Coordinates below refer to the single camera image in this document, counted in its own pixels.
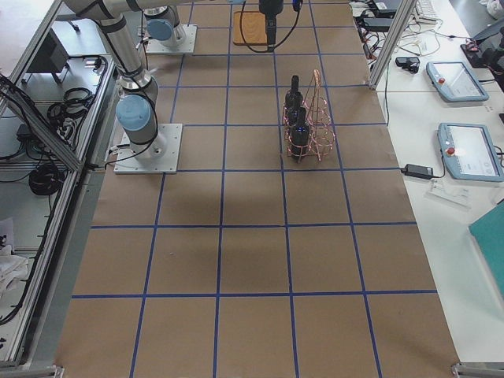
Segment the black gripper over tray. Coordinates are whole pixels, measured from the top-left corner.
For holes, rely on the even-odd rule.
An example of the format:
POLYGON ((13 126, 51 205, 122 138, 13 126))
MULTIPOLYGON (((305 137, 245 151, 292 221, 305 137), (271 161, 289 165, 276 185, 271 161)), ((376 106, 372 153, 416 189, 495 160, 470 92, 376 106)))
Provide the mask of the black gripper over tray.
POLYGON ((265 32, 267 38, 267 52, 276 49, 276 16, 283 12, 283 0, 259 0, 259 11, 265 15, 265 32))

